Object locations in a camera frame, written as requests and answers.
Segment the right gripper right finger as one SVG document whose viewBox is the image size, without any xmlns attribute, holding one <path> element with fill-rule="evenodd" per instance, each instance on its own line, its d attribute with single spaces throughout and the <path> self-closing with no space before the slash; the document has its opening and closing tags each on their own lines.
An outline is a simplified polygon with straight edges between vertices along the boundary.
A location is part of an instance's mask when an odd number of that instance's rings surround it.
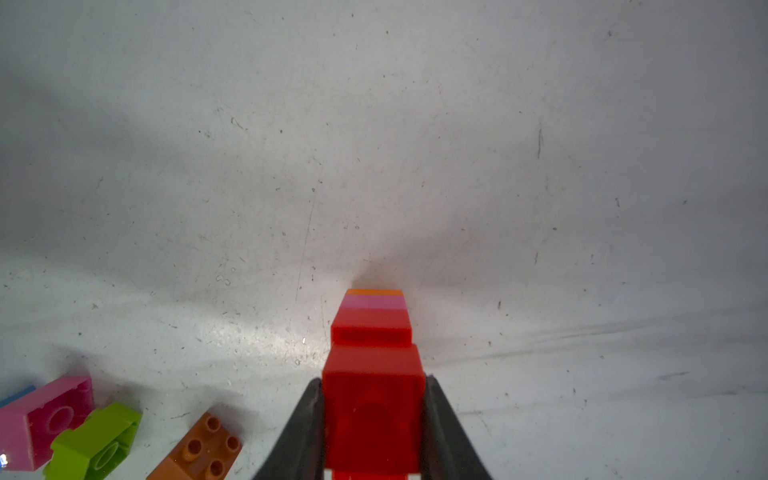
<svg viewBox="0 0 768 480">
<path fill-rule="evenodd" d="M 422 411 L 422 479 L 492 479 L 433 375 L 426 377 Z"/>
</svg>

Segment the orange lego brick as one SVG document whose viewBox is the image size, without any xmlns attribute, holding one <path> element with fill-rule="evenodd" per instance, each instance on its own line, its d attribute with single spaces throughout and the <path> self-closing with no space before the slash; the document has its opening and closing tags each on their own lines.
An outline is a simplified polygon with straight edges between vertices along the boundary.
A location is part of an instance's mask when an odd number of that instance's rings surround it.
<svg viewBox="0 0 768 480">
<path fill-rule="evenodd" d="M 404 296 L 402 290 L 391 289 L 348 289 L 345 295 L 357 296 Z"/>
</svg>

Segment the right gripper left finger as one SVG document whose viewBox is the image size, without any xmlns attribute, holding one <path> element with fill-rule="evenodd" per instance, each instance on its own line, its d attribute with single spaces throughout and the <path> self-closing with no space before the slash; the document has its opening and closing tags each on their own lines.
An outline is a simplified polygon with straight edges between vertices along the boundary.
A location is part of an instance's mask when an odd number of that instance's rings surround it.
<svg viewBox="0 0 768 480">
<path fill-rule="evenodd" d="M 325 457 L 325 399 L 314 378 L 253 479 L 322 480 Z"/>
</svg>

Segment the brown lego brick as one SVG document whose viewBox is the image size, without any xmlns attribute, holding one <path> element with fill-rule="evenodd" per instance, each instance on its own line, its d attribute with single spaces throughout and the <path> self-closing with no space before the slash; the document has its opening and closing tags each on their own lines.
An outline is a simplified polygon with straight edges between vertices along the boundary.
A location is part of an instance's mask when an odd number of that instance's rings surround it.
<svg viewBox="0 0 768 480">
<path fill-rule="evenodd" d="M 204 413 L 147 480 L 222 480 L 242 450 L 240 439 Z"/>
</svg>

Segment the magenta lego brick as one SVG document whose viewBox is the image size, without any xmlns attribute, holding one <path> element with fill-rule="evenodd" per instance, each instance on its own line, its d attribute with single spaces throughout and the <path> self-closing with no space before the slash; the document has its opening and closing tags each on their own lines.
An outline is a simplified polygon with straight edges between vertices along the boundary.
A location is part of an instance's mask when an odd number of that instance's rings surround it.
<svg viewBox="0 0 768 480">
<path fill-rule="evenodd" d="M 345 295 L 340 309 L 407 310 L 404 296 Z"/>
</svg>

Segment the small red lego brick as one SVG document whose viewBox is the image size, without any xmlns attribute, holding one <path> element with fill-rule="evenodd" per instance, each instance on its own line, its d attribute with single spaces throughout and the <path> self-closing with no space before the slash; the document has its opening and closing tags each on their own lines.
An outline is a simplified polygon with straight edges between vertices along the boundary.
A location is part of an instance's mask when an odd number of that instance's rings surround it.
<svg viewBox="0 0 768 480">
<path fill-rule="evenodd" d="M 420 472 L 425 384 L 414 345 L 331 348 L 322 388 L 326 468 L 335 479 Z"/>
</svg>

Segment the long red lego brick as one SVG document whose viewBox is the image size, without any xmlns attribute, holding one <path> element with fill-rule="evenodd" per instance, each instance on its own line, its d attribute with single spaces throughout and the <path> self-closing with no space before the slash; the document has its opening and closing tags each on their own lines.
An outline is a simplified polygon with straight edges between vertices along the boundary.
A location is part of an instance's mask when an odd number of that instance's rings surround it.
<svg viewBox="0 0 768 480">
<path fill-rule="evenodd" d="M 408 346 L 412 336 L 406 310 L 344 308 L 331 324 L 333 345 Z"/>
</svg>

